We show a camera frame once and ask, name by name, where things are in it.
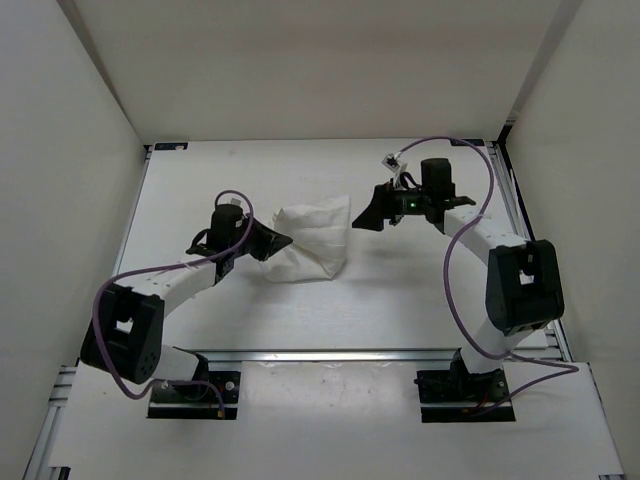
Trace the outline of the white pleated skirt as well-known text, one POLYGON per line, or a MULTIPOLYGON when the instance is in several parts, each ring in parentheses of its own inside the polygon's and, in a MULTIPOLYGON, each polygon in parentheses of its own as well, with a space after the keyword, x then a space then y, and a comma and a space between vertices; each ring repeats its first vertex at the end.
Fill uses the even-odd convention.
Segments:
POLYGON ((350 216, 348 195, 281 208, 271 226, 292 243, 262 264, 264 277, 274 283, 333 279, 346 262, 350 216))

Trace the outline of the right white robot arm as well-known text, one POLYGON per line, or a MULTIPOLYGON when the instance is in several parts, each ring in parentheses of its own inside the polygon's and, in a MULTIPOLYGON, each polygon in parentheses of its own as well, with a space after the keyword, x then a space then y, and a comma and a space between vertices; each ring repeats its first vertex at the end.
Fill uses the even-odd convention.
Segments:
POLYGON ((452 393, 470 400, 484 389, 484 375, 498 370, 533 331, 563 315, 555 247, 546 240, 530 241, 508 232, 474 200, 457 195, 446 158, 423 160, 419 182, 397 156, 389 155, 383 163, 394 177, 375 186, 370 204, 353 221, 353 228, 379 232, 406 216, 422 216, 450 239, 445 268, 457 244, 487 268, 486 318, 476 333, 463 334, 461 367, 449 375, 452 393))

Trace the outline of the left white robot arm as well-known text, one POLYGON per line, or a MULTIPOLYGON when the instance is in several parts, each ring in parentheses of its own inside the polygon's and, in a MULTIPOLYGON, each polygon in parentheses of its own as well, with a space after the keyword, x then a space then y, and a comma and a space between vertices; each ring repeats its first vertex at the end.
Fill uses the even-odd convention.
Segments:
POLYGON ((98 295, 97 312, 85 335, 80 358, 94 368, 140 385, 156 376, 161 356, 164 321, 199 292, 218 284, 245 255, 264 262, 293 243, 246 214, 240 206, 214 208, 210 226, 198 232, 186 250, 185 261, 140 272, 134 286, 110 283, 98 295))

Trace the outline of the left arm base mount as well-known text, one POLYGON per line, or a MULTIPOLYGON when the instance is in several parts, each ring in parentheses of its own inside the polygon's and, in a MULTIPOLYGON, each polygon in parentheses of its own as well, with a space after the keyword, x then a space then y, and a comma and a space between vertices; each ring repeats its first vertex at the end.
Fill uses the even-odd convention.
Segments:
POLYGON ((205 385, 162 384, 154 386, 149 398, 147 417, 163 420, 236 420, 239 410, 242 372, 224 367, 208 372, 223 401, 219 408, 216 393, 205 385))

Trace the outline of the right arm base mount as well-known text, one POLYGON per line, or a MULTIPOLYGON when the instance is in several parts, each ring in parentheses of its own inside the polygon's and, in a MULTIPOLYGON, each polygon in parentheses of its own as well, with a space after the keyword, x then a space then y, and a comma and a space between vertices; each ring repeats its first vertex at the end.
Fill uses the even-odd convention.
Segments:
POLYGON ((423 424, 516 421, 502 367, 470 373, 457 352, 447 369, 418 370, 414 384, 423 424))

